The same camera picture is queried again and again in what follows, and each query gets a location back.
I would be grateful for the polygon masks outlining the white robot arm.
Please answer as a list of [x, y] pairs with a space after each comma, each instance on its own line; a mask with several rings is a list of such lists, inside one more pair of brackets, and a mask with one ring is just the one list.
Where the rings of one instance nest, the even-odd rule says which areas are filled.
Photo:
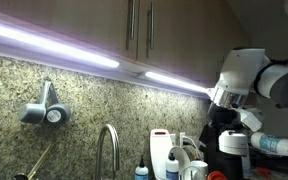
[[242, 109], [251, 90], [282, 108], [288, 108], [288, 59], [269, 59], [262, 48], [232, 49], [218, 82], [206, 90], [212, 104], [211, 124], [204, 130], [211, 128], [217, 131], [222, 125], [230, 124], [239, 113], [240, 121], [257, 132], [261, 122], [250, 111]]

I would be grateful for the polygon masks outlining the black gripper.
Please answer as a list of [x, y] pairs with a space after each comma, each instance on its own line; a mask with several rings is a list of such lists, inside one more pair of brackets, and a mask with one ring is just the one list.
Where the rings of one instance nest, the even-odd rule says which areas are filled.
[[234, 110], [212, 103], [207, 114], [210, 117], [210, 121], [204, 125], [199, 137], [199, 149], [202, 152], [206, 152], [207, 146], [212, 141], [217, 141], [219, 134], [224, 130], [235, 130], [242, 127], [237, 121], [238, 113]]

